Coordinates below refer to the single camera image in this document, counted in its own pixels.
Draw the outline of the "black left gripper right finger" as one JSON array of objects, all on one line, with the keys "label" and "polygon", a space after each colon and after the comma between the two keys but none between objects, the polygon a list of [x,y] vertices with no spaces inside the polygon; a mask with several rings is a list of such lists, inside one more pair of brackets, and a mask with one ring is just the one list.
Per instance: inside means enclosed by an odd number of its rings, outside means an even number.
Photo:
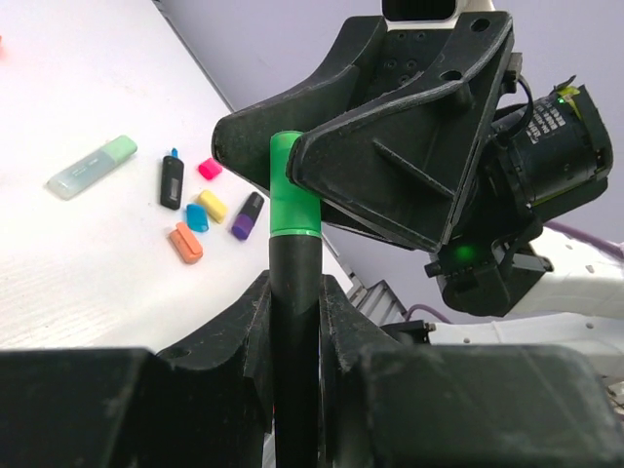
[{"label": "black left gripper right finger", "polygon": [[621,423],[580,353],[404,344],[329,275],[320,313],[327,466],[621,465]]}]

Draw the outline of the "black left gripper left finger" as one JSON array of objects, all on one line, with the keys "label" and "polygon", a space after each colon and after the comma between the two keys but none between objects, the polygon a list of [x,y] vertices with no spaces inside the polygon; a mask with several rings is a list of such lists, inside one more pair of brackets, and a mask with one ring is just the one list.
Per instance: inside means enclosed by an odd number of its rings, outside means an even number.
[{"label": "black left gripper left finger", "polygon": [[270,290],[159,353],[5,351],[5,467],[258,467],[272,417]]}]

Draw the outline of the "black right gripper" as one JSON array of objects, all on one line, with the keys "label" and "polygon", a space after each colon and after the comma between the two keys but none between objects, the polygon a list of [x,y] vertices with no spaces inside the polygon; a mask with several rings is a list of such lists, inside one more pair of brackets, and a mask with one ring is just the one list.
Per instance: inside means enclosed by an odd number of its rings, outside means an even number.
[{"label": "black right gripper", "polygon": [[432,29],[351,17],[309,77],[217,122],[213,156],[267,190],[270,138],[307,132],[289,161],[294,183],[389,242],[434,253],[469,196],[513,43],[505,12]]}]

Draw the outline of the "green cap black highlighter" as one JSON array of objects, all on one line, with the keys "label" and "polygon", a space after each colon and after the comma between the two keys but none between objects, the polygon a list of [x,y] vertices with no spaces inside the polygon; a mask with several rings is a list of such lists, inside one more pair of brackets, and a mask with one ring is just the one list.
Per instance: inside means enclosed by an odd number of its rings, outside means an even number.
[{"label": "green cap black highlighter", "polygon": [[270,234],[269,273],[276,465],[315,467],[321,237]]}]

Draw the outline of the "pink highlighter cap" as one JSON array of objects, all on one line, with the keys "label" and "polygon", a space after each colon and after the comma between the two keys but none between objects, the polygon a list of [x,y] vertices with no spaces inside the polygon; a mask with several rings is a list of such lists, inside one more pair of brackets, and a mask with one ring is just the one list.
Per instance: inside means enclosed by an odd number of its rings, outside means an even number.
[{"label": "pink highlighter cap", "polygon": [[197,167],[197,171],[205,180],[213,180],[222,173],[223,167],[215,158],[210,157]]}]

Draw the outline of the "pastel yellow highlighter cap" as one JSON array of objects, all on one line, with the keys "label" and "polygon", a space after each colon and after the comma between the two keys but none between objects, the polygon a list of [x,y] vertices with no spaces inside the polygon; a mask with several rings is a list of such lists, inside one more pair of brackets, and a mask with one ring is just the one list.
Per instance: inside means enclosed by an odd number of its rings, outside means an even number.
[{"label": "pastel yellow highlighter cap", "polygon": [[203,190],[197,196],[197,203],[201,205],[208,216],[217,223],[223,223],[227,216],[227,206],[210,190]]}]

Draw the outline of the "blue highlighter cap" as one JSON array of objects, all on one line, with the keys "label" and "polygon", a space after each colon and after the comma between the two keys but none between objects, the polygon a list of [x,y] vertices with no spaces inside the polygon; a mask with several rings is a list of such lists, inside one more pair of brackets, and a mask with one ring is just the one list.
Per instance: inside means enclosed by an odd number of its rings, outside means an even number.
[{"label": "blue highlighter cap", "polygon": [[207,232],[210,223],[206,209],[198,204],[188,204],[186,206],[186,224],[190,230],[198,233]]}]

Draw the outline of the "blue black highlighter body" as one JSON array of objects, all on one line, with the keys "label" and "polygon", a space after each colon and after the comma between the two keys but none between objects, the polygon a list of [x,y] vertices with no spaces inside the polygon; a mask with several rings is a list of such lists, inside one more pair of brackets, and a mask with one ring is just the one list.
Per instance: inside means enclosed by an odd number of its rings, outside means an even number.
[{"label": "blue black highlighter body", "polygon": [[181,204],[184,164],[179,159],[178,151],[173,148],[165,156],[161,165],[160,204],[170,210],[177,211]]}]

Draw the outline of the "pastel orange highlighter cap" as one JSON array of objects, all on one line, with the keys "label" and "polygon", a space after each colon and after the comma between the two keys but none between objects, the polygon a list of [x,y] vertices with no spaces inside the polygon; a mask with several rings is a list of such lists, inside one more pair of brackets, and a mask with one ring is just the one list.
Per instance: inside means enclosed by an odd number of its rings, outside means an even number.
[{"label": "pastel orange highlighter cap", "polygon": [[185,222],[178,222],[170,232],[169,240],[186,264],[198,262],[204,254],[203,247]]}]

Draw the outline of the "pastel green highlighter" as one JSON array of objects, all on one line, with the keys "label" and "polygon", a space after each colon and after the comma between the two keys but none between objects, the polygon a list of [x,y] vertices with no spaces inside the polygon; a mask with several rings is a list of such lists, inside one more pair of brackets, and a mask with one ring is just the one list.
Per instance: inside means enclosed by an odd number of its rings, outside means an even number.
[{"label": "pastel green highlighter", "polygon": [[137,152],[137,144],[121,135],[53,175],[46,187],[68,201],[107,176]]}]

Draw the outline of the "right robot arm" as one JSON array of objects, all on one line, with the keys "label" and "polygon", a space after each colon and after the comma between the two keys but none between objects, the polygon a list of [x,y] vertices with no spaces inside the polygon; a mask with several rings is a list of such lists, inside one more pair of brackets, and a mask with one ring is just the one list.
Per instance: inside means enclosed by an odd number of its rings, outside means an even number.
[{"label": "right robot arm", "polygon": [[623,376],[623,250],[555,218],[608,186],[613,150],[587,89],[527,91],[510,14],[489,1],[386,1],[353,17],[305,80],[222,118],[217,161],[260,188],[279,174],[333,227],[410,251],[444,303],[480,318],[437,344],[559,344]]}]

